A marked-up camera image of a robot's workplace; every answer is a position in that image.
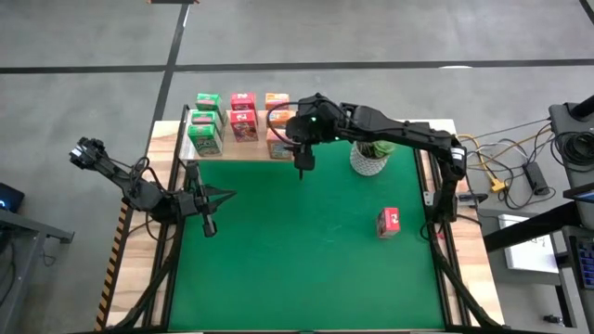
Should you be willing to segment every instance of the stack of boxes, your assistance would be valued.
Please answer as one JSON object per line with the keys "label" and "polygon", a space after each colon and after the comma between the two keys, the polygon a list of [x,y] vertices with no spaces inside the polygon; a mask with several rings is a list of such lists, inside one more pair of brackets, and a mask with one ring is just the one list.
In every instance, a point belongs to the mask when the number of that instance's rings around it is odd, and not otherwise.
{"label": "stack of boxes", "polygon": [[258,141],[256,94],[231,95],[231,129],[238,143]]}
{"label": "stack of boxes", "polygon": [[191,125],[187,136],[201,157],[223,154],[226,112],[221,108],[218,94],[198,93],[196,110],[191,111]]}
{"label": "stack of boxes", "polygon": [[[266,93],[265,95],[266,110],[287,102],[289,102],[288,94]],[[279,135],[286,138],[287,121],[294,115],[295,112],[290,111],[288,105],[282,106],[270,114],[270,124]],[[191,125],[187,128],[187,135],[201,157],[223,153],[225,127],[228,122],[237,142],[259,140],[255,93],[232,94],[231,111],[228,115],[221,106],[221,97],[218,94],[199,93],[196,97],[196,110],[191,111],[190,120]],[[291,159],[291,153],[285,149],[287,144],[270,129],[266,132],[266,144],[271,159]]]}
{"label": "stack of boxes", "polygon": [[[265,106],[266,110],[275,109],[270,113],[270,125],[277,130],[278,134],[283,138],[285,136],[285,128],[287,127],[287,121],[289,118],[294,116],[294,111],[289,111],[289,106],[279,107],[282,103],[289,102],[289,95],[282,93],[266,93]],[[268,146],[268,153],[270,153],[271,159],[282,159],[290,160],[291,152],[286,150],[287,146],[272,130],[267,129],[266,131],[266,145]]]}

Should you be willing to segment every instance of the floor line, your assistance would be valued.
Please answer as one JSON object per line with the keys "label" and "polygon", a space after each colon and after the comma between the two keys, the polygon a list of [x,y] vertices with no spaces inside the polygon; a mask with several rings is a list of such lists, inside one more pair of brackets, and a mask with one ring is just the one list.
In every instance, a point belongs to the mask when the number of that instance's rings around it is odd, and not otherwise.
{"label": "floor line", "polygon": [[148,73],[165,71],[165,65],[51,66],[0,68],[0,74]]}
{"label": "floor line", "polygon": [[167,58],[167,65],[165,66],[165,73],[161,81],[161,88],[157,96],[157,104],[155,105],[155,112],[152,115],[152,121],[160,121],[165,112],[165,104],[167,103],[167,96],[169,95],[169,88],[171,81],[174,78],[175,63],[179,55],[179,48],[182,44],[182,37],[184,36],[184,29],[186,28],[186,19],[189,12],[189,5],[182,5],[177,18],[177,25],[175,26],[174,40],[171,43],[169,50],[169,57]]}
{"label": "floor line", "polygon": [[246,64],[189,64],[175,66],[175,72],[231,71],[328,71],[328,70],[415,70],[442,68],[522,68],[594,66],[594,58],[526,60],[431,60],[431,61],[339,61]]}

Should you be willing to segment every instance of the small red box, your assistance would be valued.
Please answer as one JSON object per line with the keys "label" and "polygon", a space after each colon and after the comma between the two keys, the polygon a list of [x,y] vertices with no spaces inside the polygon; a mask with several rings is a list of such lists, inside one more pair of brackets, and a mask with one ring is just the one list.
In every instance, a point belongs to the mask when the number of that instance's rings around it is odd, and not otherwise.
{"label": "small red box", "polygon": [[238,142],[258,141],[255,111],[231,111],[231,129]]}
{"label": "small red box", "polygon": [[256,110],[255,93],[234,93],[231,94],[231,109],[233,110]]}
{"label": "small red box", "polygon": [[390,238],[400,232],[400,213],[398,208],[383,208],[378,216],[378,237]]}

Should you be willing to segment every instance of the green mat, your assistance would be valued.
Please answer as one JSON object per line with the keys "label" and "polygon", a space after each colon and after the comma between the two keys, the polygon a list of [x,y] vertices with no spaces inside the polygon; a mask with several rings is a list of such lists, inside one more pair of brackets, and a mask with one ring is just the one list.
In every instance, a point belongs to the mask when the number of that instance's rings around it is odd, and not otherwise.
{"label": "green mat", "polygon": [[[292,163],[200,163],[206,184],[238,194],[216,237],[187,220],[170,330],[444,327],[412,149],[365,177],[350,147],[315,147],[303,181]],[[400,209],[391,239],[376,235],[383,207]]]}

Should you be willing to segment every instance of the concrete floor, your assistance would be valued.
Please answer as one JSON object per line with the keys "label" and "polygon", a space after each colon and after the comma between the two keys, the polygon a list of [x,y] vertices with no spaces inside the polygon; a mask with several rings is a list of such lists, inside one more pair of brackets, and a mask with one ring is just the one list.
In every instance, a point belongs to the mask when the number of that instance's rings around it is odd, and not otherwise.
{"label": "concrete floor", "polygon": [[[164,65],[179,11],[142,0],[0,0],[0,68]],[[566,58],[594,58],[594,25],[577,0],[204,0],[190,8],[177,63]],[[27,194],[23,214],[76,231],[70,246],[46,246],[58,260],[37,268],[21,332],[92,328],[120,193],[70,165],[68,152],[84,135],[104,139],[120,160],[141,156],[162,78],[0,75],[0,182]],[[451,118],[459,133],[481,134],[545,118],[550,104],[581,101],[591,87],[594,67],[585,66],[186,72],[174,75],[163,118],[177,120],[198,91],[282,91],[294,98],[319,91],[395,118]],[[538,128],[505,136],[522,139]],[[514,154],[505,161],[521,162]],[[551,186],[568,187],[548,151],[538,161]],[[486,192],[486,178],[470,175],[475,190]],[[527,194],[519,182],[514,195]],[[526,210],[562,202],[557,195]],[[482,207],[504,208],[495,198]],[[497,284],[497,291],[514,328],[584,332],[539,320],[559,312],[552,287]]]}

